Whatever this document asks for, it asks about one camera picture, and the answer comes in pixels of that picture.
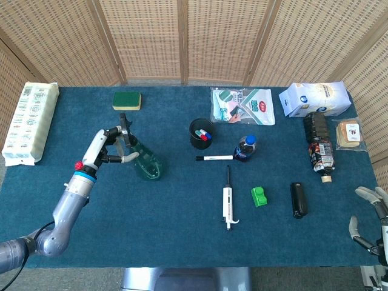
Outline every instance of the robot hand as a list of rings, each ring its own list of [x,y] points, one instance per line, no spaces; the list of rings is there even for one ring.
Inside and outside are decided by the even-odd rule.
[[[388,253],[385,253],[384,246],[388,244],[388,194],[380,187],[376,187],[375,191],[365,187],[358,187],[355,192],[358,196],[368,200],[375,207],[381,223],[382,238],[376,241],[376,246],[363,238],[358,232],[358,220],[354,215],[351,217],[349,223],[350,236],[371,255],[378,256],[380,264],[387,266]]]
[[[125,113],[120,115],[121,125],[109,130],[101,129],[93,138],[82,162],[76,163],[76,171],[53,211],[55,226],[53,229],[35,230],[28,236],[0,243],[0,273],[25,264],[26,258],[33,254],[58,256],[67,248],[70,232],[82,208],[89,201],[89,194],[97,181],[96,172],[103,162],[130,162],[139,156],[131,153],[127,156],[119,143],[135,138],[130,134]],[[118,156],[108,155],[107,146],[116,145]]]

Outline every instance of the red button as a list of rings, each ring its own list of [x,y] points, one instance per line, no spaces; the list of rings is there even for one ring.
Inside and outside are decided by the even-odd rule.
[[[82,162],[76,162],[75,163],[75,169],[81,170],[84,167],[84,164]]]

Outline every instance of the transparent green bottle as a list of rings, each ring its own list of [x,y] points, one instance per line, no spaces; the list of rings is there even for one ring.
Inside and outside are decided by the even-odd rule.
[[[135,159],[135,169],[137,174],[146,180],[158,180],[163,173],[162,162],[144,144],[131,134],[129,129],[132,122],[127,120],[125,113],[120,113],[121,130],[124,137],[125,146],[132,152],[138,152]]]

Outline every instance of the white box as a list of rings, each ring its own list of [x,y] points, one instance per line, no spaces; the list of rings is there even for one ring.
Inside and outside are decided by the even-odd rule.
[[[292,83],[279,97],[284,115],[290,117],[305,117],[310,112],[323,112],[325,116],[339,115],[352,104],[342,81]]]
[[[58,95],[57,83],[25,83],[1,152],[6,166],[41,160]]]

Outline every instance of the blue ring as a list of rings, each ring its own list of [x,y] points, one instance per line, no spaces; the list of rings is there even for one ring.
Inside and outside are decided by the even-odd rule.
[[[85,178],[91,180],[94,183],[97,182],[97,180],[95,178],[93,178],[92,176],[89,176],[88,174],[82,173],[82,172],[75,171],[74,175],[79,175],[79,176],[85,177]]]

